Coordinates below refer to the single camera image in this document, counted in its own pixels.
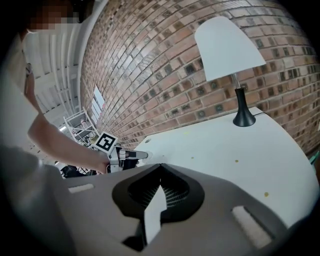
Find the white shirt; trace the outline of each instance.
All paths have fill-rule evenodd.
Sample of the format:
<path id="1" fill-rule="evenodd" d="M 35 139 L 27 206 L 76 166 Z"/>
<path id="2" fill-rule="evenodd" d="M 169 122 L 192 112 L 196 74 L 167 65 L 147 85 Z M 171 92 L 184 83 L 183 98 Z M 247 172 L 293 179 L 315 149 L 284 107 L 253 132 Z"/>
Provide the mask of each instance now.
<path id="1" fill-rule="evenodd" d="M 17 35 L 0 69 L 0 144 L 22 147 L 28 142 L 28 131 L 38 115 L 24 95 L 26 59 Z"/>

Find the lamp stem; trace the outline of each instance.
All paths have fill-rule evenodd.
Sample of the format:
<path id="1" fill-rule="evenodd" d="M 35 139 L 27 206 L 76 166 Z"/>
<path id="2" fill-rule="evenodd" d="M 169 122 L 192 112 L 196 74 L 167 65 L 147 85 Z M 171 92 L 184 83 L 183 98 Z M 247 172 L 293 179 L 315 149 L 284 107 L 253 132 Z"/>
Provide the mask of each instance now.
<path id="1" fill-rule="evenodd" d="M 232 82 L 235 84 L 235 88 L 236 89 L 240 89 L 241 86 L 240 86 L 240 83 L 239 83 L 239 80 L 238 80 L 238 77 L 237 77 L 237 73 L 233 73 L 231 75 L 231 77 L 232 77 Z"/>
<path id="2" fill-rule="evenodd" d="M 232 74 L 233 82 L 236 83 L 235 94 L 238 100 L 238 112 L 233 119 L 233 123 L 239 127 L 252 126 L 256 122 L 256 118 L 251 114 L 246 101 L 245 89 L 240 86 L 237 75 Z"/>

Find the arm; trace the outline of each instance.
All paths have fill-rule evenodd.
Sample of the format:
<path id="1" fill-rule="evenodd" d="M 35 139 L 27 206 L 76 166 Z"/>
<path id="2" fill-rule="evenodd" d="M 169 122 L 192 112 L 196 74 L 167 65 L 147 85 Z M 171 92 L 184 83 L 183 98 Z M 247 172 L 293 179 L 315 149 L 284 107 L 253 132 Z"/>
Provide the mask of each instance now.
<path id="1" fill-rule="evenodd" d="M 28 131 L 30 139 L 42 151 L 62 163 L 105 174 L 109 164 L 107 155 L 76 143 L 50 124 L 42 114 L 34 90 L 35 80 L 33 74 L 30 74 L 26 79 L 25 96 L 39 112 Z"/>

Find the person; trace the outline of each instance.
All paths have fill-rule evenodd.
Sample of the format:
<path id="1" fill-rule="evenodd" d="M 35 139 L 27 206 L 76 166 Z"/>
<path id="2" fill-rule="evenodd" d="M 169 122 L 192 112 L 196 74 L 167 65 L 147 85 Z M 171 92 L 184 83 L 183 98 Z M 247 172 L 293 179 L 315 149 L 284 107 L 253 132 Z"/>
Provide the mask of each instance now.
<path id="1" fill-rule="evenodd" d="M 51 30 L 64 19 L 84 21 L 94 0 L 28 1 L 25 26 L 19 29 L 0 70 L 0 144 L 20 147 L 29 137 L 43 152 L 59 162 L 107 173 L 108 156 L 65 136 L 43 115 L 35 97 L 35 77 L 26 63 L 22 41 L 28 33 Z"/>

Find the black lamp base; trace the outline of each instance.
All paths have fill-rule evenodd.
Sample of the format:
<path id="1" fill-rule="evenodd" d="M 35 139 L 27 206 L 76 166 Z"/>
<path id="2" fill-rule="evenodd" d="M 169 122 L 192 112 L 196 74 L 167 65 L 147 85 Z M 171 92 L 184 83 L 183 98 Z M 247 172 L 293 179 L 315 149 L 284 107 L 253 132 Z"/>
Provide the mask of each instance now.
<path id="1" fill-rule="evenodd" d="M 243 88 L 234 89 L 238 99 L 238 113 L 233 119 L 233 123 L 239 127 L 252 126 L 256 122 L 256 118 L 248 109 L 245 90 Z"/>

